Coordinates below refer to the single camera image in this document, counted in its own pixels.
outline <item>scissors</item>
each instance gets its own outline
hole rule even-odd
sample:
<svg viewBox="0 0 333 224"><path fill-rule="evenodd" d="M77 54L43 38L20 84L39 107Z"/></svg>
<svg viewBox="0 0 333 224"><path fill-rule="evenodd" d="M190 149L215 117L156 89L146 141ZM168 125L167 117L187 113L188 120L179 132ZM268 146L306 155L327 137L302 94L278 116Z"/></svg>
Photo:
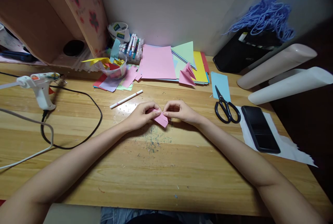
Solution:
<svg viewBox="0 0 333 224"><path fill-rule="evenodd" d="M239 113L239 110L236 108L236 106L234 104L232 104L231 102L227 102L223 96L221 95L221 93L219 92L219 89L217 88L217 86L215 85L215 89L216 89L216 92L217 92L217 96L219 98L219 101L216 102L215 104L215 114L216 116L223 122L223 123L230 123L230 122L233 122L233 123L239 123L240 122L240 113ZM225 115L227 116L228 120L224 120L220 114L219 114L219 111L218 111L218 108L219 108L219 105L221 106L223 112L225 113ZM237 120L235 120L234 118L232 118L232 115L230 113L230 109L229 109L229 105L235 110L236 114L237 114Z"/></svg>

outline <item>white wall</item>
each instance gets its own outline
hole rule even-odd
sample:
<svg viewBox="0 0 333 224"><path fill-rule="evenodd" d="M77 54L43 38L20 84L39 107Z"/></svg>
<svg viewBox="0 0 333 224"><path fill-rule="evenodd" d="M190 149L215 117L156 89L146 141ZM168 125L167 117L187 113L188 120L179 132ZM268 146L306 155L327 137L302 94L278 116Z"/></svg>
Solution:
<svg viewBox="0 0 333 224"><path fill-rule="evenodd" d="M109 22L124 21L146 43L194 49L215 55L230 36L221 36L260 0L103 0ZM333 15L333 0L279 0L290 3L289 24L297 35Z"/></svg>

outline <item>black cable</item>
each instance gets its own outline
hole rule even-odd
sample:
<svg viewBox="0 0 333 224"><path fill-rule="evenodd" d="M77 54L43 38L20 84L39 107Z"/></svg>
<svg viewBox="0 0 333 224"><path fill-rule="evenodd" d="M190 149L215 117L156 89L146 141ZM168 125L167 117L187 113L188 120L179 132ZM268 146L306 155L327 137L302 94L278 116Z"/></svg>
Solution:
<svg viewBox="0 0 333 224"><path fill-rule="evenodd" d="M19 77L19 76L16 76L16 75L12 75L12 74L8 74L8 73L4 73L4 72L0 72L0 74L3 74L3 75L9 75L9 76L13 76L13 77ZM99 106L97 105L97 103L94 101L94 99L87 93L85 92L81 92L81 91L76 91L76 90L71 90L71 89L68 89L68 88L64 88L64 87L60 87L60 86L53 86L53 85L50 85L50 87L52 88L59 88L59 89L63 89L63 90L67 90L67 91L71 91L71 92L75 92L75 93L80 93L80 94L84 94L86 96L88 96L92 101L93 103L96 105L96 107L98 108L100 114L101 114L101 117L100 117L100 120L99 122L97 123L97 126L95 127L95 129L91 132L91 134L86 138L84 139L82 142L80 142L79 144L73 146L73 147L69 147L69 148L66 148L66 147L62 147L62 146L58 146L56 144L53 144L53 146L57 147L57 148L60 148L60 149L66 149L66 150L69 150L69 149L73 149L79 145L81 145L82 143L84 143L85 141L87 141L95 132L96 130L98 129L98 127L100 126L101 122L102 122L102 119L103 119L103 113L101 111L101 109L99 108ZM43 112L43 117L42 117L42 122L45 122L45 118L46 116L48 115L50 111L49 110L44 110ZM43 139L48 143L48 144L51 144L51 142L47 139L47 137L45 136L45 133L44 133L44 125L41 125L41 134L42 134L42 137Z"/></svg>

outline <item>black scissors handle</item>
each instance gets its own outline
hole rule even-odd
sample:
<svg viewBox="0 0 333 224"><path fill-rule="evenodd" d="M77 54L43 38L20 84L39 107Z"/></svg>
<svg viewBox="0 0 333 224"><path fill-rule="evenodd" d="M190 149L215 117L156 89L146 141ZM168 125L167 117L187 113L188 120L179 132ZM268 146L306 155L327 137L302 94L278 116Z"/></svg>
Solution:
<svg viewBox="0 0 333 224"><path fill-rule="evenodd" d="M219 108L219 105L221 106L223 112L225 113L226 117L228 118L228 120L224 120L220 114L219 114L219 111L218 111L218 108ZM234 109L234 111L236 112L237 114L237 120L235 120L233 117L232 117L232 114L230 112L230 109L229 109L229 105ZM216 116L220 119L221 122L223 123L230 123L230 122L233 122L233 123L239 123L240 122L240 113L239 113L239 110L236 108L236 106L234 104L232 104L231 102L226 102L226 101L218 101L215 103L215 114Z"/></svg>

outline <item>jeans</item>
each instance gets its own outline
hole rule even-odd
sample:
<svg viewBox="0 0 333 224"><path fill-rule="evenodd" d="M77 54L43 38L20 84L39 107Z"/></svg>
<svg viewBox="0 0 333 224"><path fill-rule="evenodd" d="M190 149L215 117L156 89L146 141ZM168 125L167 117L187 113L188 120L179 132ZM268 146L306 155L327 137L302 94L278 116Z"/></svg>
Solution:
<svg viewBox="0 0 333 224"><path fill-rule="evenodd" d="M153 213L168 215L184 224L205 224L209 219L209 215L199 213L102 207L101 224L125 224L137 216Z"/></svg>

